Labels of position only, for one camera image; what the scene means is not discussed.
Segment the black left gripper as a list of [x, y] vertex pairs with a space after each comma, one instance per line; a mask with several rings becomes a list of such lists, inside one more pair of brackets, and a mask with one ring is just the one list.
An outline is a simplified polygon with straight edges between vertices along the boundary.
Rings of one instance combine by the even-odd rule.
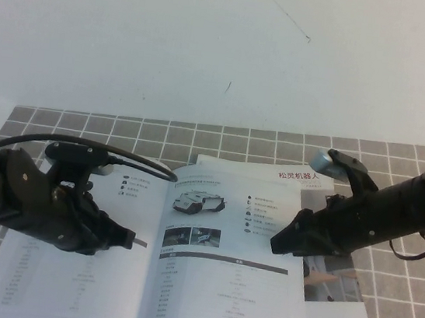
[[87, 187], [75, 188], [45, 181], [47, 195], [41, 210], [36, 238], [64, 252], [94, 255], [101, 250], [147, 247], [135, 232], [117, 224], [102, 212]]

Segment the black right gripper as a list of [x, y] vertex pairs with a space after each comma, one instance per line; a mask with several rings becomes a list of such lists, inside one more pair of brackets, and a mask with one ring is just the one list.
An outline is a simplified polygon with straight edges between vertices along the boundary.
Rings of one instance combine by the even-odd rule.
[[332, 216], [317, 215], [328, 208], [333, 193], [317, 190], [301, 191], [302, 210], [293, 221], [270, 239], [273, 254], [295, 256], [350, 256], [355, 250], [352, 239], [345, 237], [347, 225], [336, 223]]

